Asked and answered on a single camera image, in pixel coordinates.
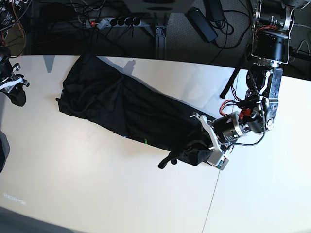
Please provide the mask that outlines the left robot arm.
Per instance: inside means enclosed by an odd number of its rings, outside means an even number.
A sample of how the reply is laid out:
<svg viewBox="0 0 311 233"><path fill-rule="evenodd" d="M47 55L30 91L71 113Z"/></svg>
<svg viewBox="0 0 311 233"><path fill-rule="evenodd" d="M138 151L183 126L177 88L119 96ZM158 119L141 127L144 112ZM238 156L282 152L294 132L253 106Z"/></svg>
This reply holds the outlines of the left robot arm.
<svg viewBox="0 0 311 233"><path fill-rule="evenodd" d="M218 119L193 113L198 128L187 136L182 148L159 163L159 168L183 161L194 166L204 162L223 170L239 138L249 132L264 137L273 128L283 74L280 66L289 62L294 10L306 4L304 0L259 0L250 8L252 40L220 94L224 98L228 92L236 93L234 81L241 67L247 65L244 99L225 100Z"/></svg>

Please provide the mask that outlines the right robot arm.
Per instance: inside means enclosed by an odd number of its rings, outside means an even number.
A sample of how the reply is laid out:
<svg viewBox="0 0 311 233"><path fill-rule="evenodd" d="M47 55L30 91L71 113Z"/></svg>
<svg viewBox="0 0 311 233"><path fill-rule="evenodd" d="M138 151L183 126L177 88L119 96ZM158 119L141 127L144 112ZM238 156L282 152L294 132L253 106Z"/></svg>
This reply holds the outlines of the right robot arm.
<svg viewBox="0 0 311 233"><path fill-rule="evenodd" d="M22 107L26 103L24 87L30 83L20 71L20 64L11 64L12 59L20 57L26 48L26 31L22 26L22 18L32 4L31 0L2 0L0 2L0 91L4 93L12 104ZM20 31L23 48L17 55L13 55L6 40L10 30Z"/></svg>

